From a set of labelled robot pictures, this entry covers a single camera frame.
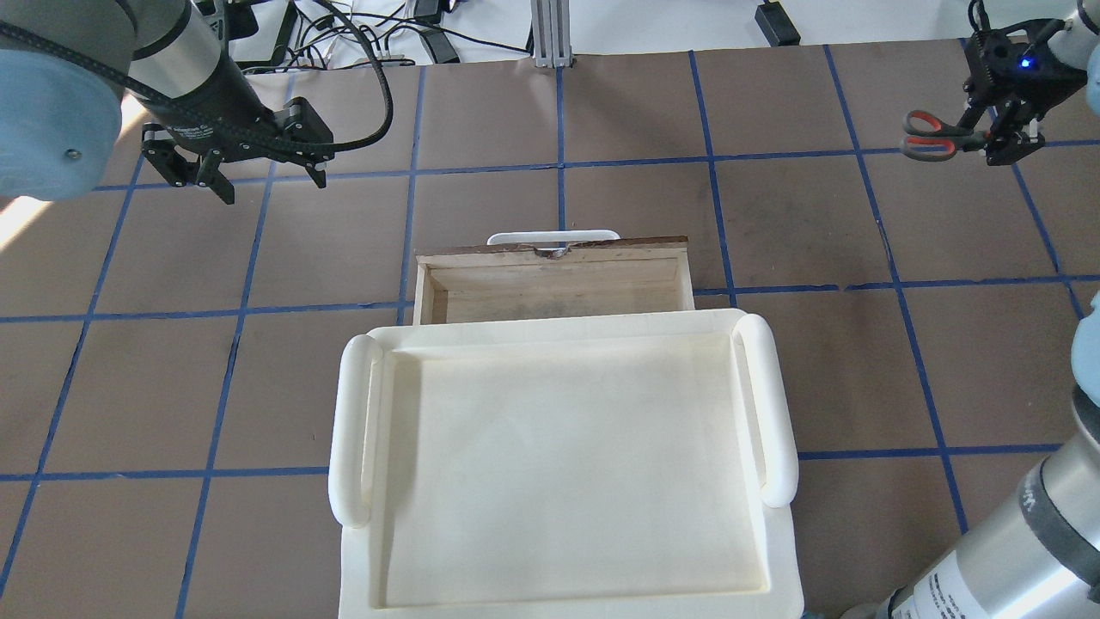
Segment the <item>black cable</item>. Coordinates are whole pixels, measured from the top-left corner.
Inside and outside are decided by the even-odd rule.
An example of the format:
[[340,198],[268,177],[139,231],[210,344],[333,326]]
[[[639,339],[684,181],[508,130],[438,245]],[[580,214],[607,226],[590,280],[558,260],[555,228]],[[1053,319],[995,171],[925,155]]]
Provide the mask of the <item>black cable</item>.
[[287,140],[285,137],[271,137],[262,133],[257,133],[251,129],[237,126],[223,121],[221,118],[212,118],[205,113],[197,112],[186,106],[177,103],[174,99],[152,88],[151,86],[138,81],[136,79],[123,74],[120,70],[110,67],[96,58],[81,54],[75,49],[55,43],[43,36],[20,27],[15,24],[9,23],[7,21],[0,20],[0,34],[13,38],[21,43],[25,43],[37,49],[42,49],[53,56],[57,56],[66,62],[70,62],[81,68],[90,70],[96,75],[109,79],[120,86],[124,86],[130,90],[133,90],[138,95],[153,101],[154,103],[164,106],[165,108],[179,113],[191,121],[199,124],[206,124],[216,131],[223,132],[234,139],[241,140],[242,142],[255,144],[257,146],[263,146],[272,151],[285,152],[285,153],[317,153],[317,154],[334,154],[338,152],[351,151],[355,148],[361,148],[363,146],[369,146],[378,140],[381,140],[387,131],[389,131],[391,124],[394,121],[394,99],[393,95],[389,92],[389,84],[386,81],[386,75],[382,70],[382,63],[378,62],[377,56],[374,55],[374,49],[371,47],[371,42],[366,36],[355,27],[355,24],[350,18],[344,15],[337,9],[329,0],[312,0],[314,2],[324,7],[329,12],[337,16],[341,22],[350,27],[354,34],[355,38],[359,40],[360,44],[363,46],[363,51],[366,52],[366,56],[370,59],[371,66],[374,67],[374,73],[378,78],[378,86],[382,89],[382,98],[386,104],[386,117],[383,119],[382,124],[378,129],[365,137],[359,140],[352,140],[350,142],[299,142],[297,140]]
[[[413,58],[389,58],[380,59],[383,65],[396,65],[396,66],[416,66],[416,62]],[[296,73],[300,70],[345,70],[349,68],[359,68],[370,65],[371,60],[361,60],[355,64],[338,67],[320,67],[316,65],[301,65],[301,66],[286,66],[286,65],[267,65],[267,66],[251,66],[245,69],[241,69],[244,75],[267,75],[272,73]]]
[[411,30],[413,32],[417,33],[420,36],[420,38],[424,38],[424,31],[421,31],[420,29],[407,23],[399,23],[394,27],[387,30],[386,34],[383,36],[382,46],[383,48],[385,48],[385,51],[387,52],[389,51],[389,37],[393,36],[395,32],[400,32],[403,30]]
[[446,32],[447,34],[451,34],[453,36],[458,36],[459,38],[465,38],[466,41],[470,41],[471,43],[477,43],[479,45],[488,45],[490,47],[499,47],[502,49],[508,49],[510,52],[519,52],[520,54],[529,55],[527,53],[527,49],[524,49],[522,47],[516,47],[514,45],[507,45],[507,44],[504,44],[504,43],[497,43],[495,41],[485,41],[484,38],[477,38],[477,37],[474,37],[474,36],[470,36],[469,34],[463,34],[461,32],[451,30],[449,27],[443,27],[441,25],[435,25],[435,24],[430,24],[430,23],[421,23],[421,22],[418,22],[416,20],[410,20],[410,19],[405,19],[405,18],[387,16],[387,15],[383,15],[383,14],[380,14],[380,13],[361,13],[361,12],[354,12],[354,13],[349,13],[349,15],[354,16],[354,18],[382,19],[384,22],[385,21],[394,21],[394,22],[399,22],[402,24],[419,25],[419,26],[426,27],[428,30],[436,30],[436,31],[439,31],[439,32]]
[[[978,9],[978,16],[975,18],[974,10]],[[989,13],[986,12],[986,0],[970,0],[966,8],[966,16],[970,21],[970,27],[975,32],[989,32]]]
[[970,3],[966,7],[966,19],[970,22],[970,27],[977,33],[978,22],[974,20],[974,7],[978,3],[978,0],[970,0]]

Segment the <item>blue tape grid line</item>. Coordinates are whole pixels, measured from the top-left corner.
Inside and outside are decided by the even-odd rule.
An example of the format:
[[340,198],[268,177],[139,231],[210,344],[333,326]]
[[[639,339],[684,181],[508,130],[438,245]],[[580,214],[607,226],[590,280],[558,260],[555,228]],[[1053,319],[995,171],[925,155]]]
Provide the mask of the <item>blue tape grid line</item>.
[[703,97],[703,82],[698,77],[698,63],[695,52],[688,52],[691,65],[691,78],[695,85],[695,99],[698,102],[698,118],[703,124],[703,142],[706,145],[706,170],[711,176],[711,197],[714,200],[714,218],[718,231],[718,247],[722,251],[722,268],[726,275],[726,289],[729,294],[729,306],[737,307],[737,290],[734,283],[734,268],[729,263],[729,243],[726,241],[726,218],[722,211],[722,194],[718,190],[718,169],[715,165],[714,143],[711,141],[711,120],[706,114],[706,99]]
[[[289,100],[294,92],[296,76],[290,76],[286,85],[286,99]],[[176,618],[183,619],[184,609],[187,606],[187,592],[190,587],[191,574],[195,570],[195,555],[198,552],[199,538],[202,534],[202,521],[206,516],[206,506],[210,497],[210,482],[215,463],[218,458],[218,445],[221,441],[222,423],[226,420],[226,406],[229,402],[229,390],[233,383],[233,369],[237,366],[237,356],[241,346],[241,335],[244,333],[244,322],[249,312],[249,295],[252,292],[252,280],[256,270],[256,258],[260,256],[260,242],[263,240],[264,223],[267,221],[267,208],[271,205],[272,187],[275,179],[276,163],[273,161],[267,166],[267,178],[264,183],[264,196],[260,206],[260,215],[256,218],[256,231],[252,237],[252,251],[249,254],[249,267],[244,273],[244,284],[241,286],[241,302],[237,308],[237,327],[233,330],[233,342],[229,349],[229,360],[226,362],[226,375],[222,378],[221,394],[218,397],[218,413],[215,417],[213,431],[210,436],[210,449],[207,453],[205,475],[202,477],[202,488],[199,491],[198,507],[195,510],[195,524],[191,528],[191,541],[187,548],[187,560],[184,563],[184,576],[179,584],[179,598],[176,603]]]
[[1074,292],[1072,286],[1069,285],[1070,277],[1067,277],[1062,267],[1062,259],[1058,258],[1058,250],[1054,247],[1054,242],[1050,240],[1050,233],[1046,229],[1046,224],[1043,222],[1043,215],[1038,211],[1038,207],[1035,206],[1035,200],[1032,199],[1031,189],[1027,188],[1027,180],[1024,179],[1023,172],[1020,170],[1020,164],[1012,164],[1012,173],[1016,177],[1016,184],[1020,185],[1020,192],[1024,197],[1024,202],[1027,205],[1027,210],[1031,211],[1032,219],[1035,221],[1035,226],[1038,228],[1038,234],[1043,237],[1043,245],[1046,247],[1047,255],[1050,256],[1050,263],[1054,265],[1054,272],[1057,273],[1057,280],[1062,281],[1062,285],[1066,286],[1066,292],[1069,295],[1069,303],[1074,308],[1074,314],[1077,316],[1077,320],[1080,321],[1085,318],[1085,311],[1081,308],[1081,303],[1077,299],[1077,295]]
[[31,515],[31,507],[34,505],[34,496],[38,489],[38,480],[45,472],[46,461],[50,458],[50,449],[53,446],[54,438],[57,435],[57,427],[62,421],[62,412],[65,410],[65,402],[68,399],[69,388],[73,386],[73,377],[76,374],[77,364],[80,362],[80,353],[84,351],[84,344],[88,339],[88,330],[91,328],[91,317],[96,313],[96,303],[99,302],[99,295],[103,290],[103,283],[107,280],[107,270],[111,265],[111,258],[114,256],[114,250],[118,247],[119,236],[122,234],[122,224],[125,222],[127,212],[130,210],[130,201],[133,199],[133,185],[138,183],[138,175],[141,174],[143,161],[144,157],[139,156],[138,161],[134,163],[134,170],[130,176],[130,188],[127,189],[125,197],[122,199],[122,206],[119,208],[119,217],[114,222],[114,230],[111,232],[111,240],[108,243],[107,252],[103,255],[103,264],[99,268],[99,277],[96,279],[96,287],[91,292],[91,299],[88,301],[88,312],[82,320],[80,336],[77,339],[76,349],[73,351],[73,360],[69,362],[68,371],[65,373],[65,380],[62,384],[61,395],[57,397],[57,406],[54,407],[54,414],[50,420],[50,430],[46,432],[45,442],[42,445],[42,451],[38,453],[38,464],[35,467],[34,475],[30,479],[31,484],[26,491],[26,498],[23,500],[23,509],[20,511],[19,522],[15,524],[15,532],[12,535],[11,545],[8,548],[8,555],[4,559],[3,570],[0,572],[0,597],[3,597],[3,592],[8,586],[8,578],[11,576],[11,566],[15,561],[15,553],[19,551],[19,542],[23,537],[24,529],[26,528],[26,519]]
[[[409,156],[409,190],[408,202],[405,206],[405,245],[402,250],[402,283],[397,291],[399,302],[405,302],[409,287],[409,265],[413,262],[413,214],[416,208],[416,177],[420,159],[420,122],[424,120],[424,86],[427,80],[426,67],[420,67],[420,77],[416,91],[416,117],[413,123],[413,154]],[[397,307],[396,325],[405,324],[405,307]]]
[[913,328],[913,319],[909,313],[909,302],[905,300],[905,289],[901,285],[901,277],[898,275],[898,266],[894,263],[893,252],[890,248],[890,237],[887,234],[886,225],[882,222],[882,213],[879,211],[879,203],[875,197],[875,188],[871,186],[871,177],[867,172],[867,162],[859,147],[859,136],[856,134],[856,125],[851,120],[851,111],[848,109],[848,101],[844,96],[844,86],[840,84],[840,76],[836,70],[836,63],[833,59],[833,52],[828,45],[824,45],[825,60],[828,64],[829,74],[833,77],[833,86],[836,88],[837,98],[840,101],[840,110],[844,112],[844,121],[848,126],[848,134],[851,137],[851,146],[856,151],[856,162],[859,164],[859,174],[864,178],[864,187],[867,190],[867,200],[870,203],[875,222],[882,234],[882,245],[887,253],[887,261],[890,265],[890,279],[893,284],[894,292],[898,295],[898,305],[901,308],[902,321],[905,325],[905,334],[909,336],[910,349],[913,352],[913,362],[916,365],[917,378],[921,382],[921,389],[924,393],[924,402],[928,409],[928,420],[932,422],[932,431],[936,438],[936,449],[939,460],[944,466],[944,477],[947,480],[947,489],[952,495],[952,504],[955,507],[955,518],[958,520],[959,531],[967,532],[966,510],[963,508],[963,498],[959,495],[958,484],[955,480],[955,471],[952,467],[950,453],[947,451],[947,442],[944,439],[944,430],[939,424],[939,413],[936,411],[936,402],[932,396],[932,385],[928,383],[927,372],[924,366],[924,358],[921,355],[921,346],[916,341],[916,330]]
[[[901,280],[899,285],[903,288],[921,287],[965,287],[965,286],[990,286],[990,285],[1030,285],[1030,284],[1057,284],[1066,281],[1100,281],[1100,274],[1093,275],[1040,275],[1033,277],[996,277],[989,279],[914,279]],[[891,289],[892,281],[868,281],[864,284],[850,284],[840,287],[837,284],[792,284],[792,285],[769,285],[769,286],[734,286],[734,294],[774,294],[789,291],[837,291],[861,290],[861,289]],[[729,294],[729,288],[695,288],[695,296],[714,296]],[[297,312],[345,312],[354,309],[406,309],[413,307],[413,300],[380,300],[375,302],[330,302],[318,305],[272,305],[249,307],[245,314],[289,314]],[[80,323],[86,320],[91,322],[101,321],[150,321],[150,320],[186,320],[186,319],[223,319],[237,317],[239,309],[205,309],[199,312],[143,312],[143,313],[118,313],[118,314],[51,314],[42,317],[0,317],[0,324],[21,323]]]
[[558,229],[569,229],[565,210],[565,79],[563,67],[554,68],[554,106],[558,112]]
[[[1064,140],[1064,141],[1052,141],[1047,142],[1047,148],[1050,147],[1064,147],[1064,146],[1100,146],[1100,140]],[[928,147],[924,150],[935,150],[934,147]],[[898,154],[901,152],[900,148],[864,148],[860,151],[864,156],[869,155],[881,155],[881,154]],[[385,178],[393,176],[433,176],[442,174],[477,174],[481,172],[521,172],[527,169],[553,169],[553,168],[565,168],[570,169],[573,167],[624,167],[632,165],[666,165],[674,163],[706,163],[711,158],[714,161],[755,161],[765,158],[803,158],[803,157],[817,157],[817,156],[851,156],[855,155],[856,151],[847,150],[828,150],[828,151],[792,151],[792,152],[776,152],[776,153],[741,153],[741,154],[715,154],[712,156],[700,155],[700,156],[669,156],[669,157],[651,157],[651,158],[619,158],[619,159],[596,159],[596,161],[558,161],[558,162],[547,162],[547,163],[527,163],[527,164],[516,164],[516,165],[483,165],[483,166],[471,166],[471,167],[428,167],[428,168],[417,168],[417,169],[381,169],[375,172],[339,172],[330,173],[328,175],[329,179],[341,179],[341,178]],[[274,183],[299,183],[310,180],[309,176],[306,175],[286,175],[276,176]],[[266,183],[266,178],[237,178],[233,179],[234,184],[258,184]],[[167,183],[142,183],[133,186],[136,190],[146,189],[170,189],[174,188]],[[96,191],[117,191],[117,190],[129,190],[130,185],[101,185],[92,190]]]
[[[976,445],[948,447],[953,456],[990,456],[1005,454],[1050,454],[1062,447],[1058,443],[1024,445]],[[826,452],[799,452],[799,460],[809,461],[866,461],[875,458],[938,457],[938,447],[901,447],[888,450],[842,450]],[[0,483],[38,482],[102,482],[108,479],[206,479],[219,477],[295,477],[328,475],[327,466],[275,468],[169,469],[169,471],[102,471],[81,473],[3,474]]]

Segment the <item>label on robot arm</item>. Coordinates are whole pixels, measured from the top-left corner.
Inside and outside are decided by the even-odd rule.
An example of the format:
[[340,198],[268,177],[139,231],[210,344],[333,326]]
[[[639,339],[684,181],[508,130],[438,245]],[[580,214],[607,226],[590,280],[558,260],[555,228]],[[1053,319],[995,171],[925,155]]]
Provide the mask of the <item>label on robot arm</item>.
[[913,597],[890,614],[891,619],[989,619],[959,572],[955,551],[913,588]]
[[916,615],[916,601],[910,596],[909,599],[899,604],[894,611],[890,614],[890,619],[921,619]]

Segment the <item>scissors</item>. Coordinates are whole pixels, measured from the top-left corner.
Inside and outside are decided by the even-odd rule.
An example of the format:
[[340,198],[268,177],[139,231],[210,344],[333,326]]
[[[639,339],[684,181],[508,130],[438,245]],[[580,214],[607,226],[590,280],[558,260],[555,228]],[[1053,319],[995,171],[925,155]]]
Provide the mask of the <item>scissors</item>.
[[[921,120],[932,129],[921,129],[913,124],[913,119]],[[902,121],[905,130],[905,137],[901,141],[901,152],[909,158],[916,161],[947,161],[955,156],[959,150],[964,152],[977,151],[989,141],[989,133],[976,133],[974,129],[964,129],[954,124],[947,124],[936,118],[935,114],[924,110],[913,110],[905,114]],[[924,151],[917,146],[939,146],[943,150]]]

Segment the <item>white drawer handle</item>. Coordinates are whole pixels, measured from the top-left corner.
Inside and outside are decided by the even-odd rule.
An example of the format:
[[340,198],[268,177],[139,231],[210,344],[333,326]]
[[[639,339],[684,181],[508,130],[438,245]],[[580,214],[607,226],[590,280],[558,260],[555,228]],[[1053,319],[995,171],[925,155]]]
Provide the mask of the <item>white drawer handle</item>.
[[618,232],[614,230],[546,230],[541,232],[497,232],[490,236],[485,242],[486,244],[557,243],[615,241],[618,239]]

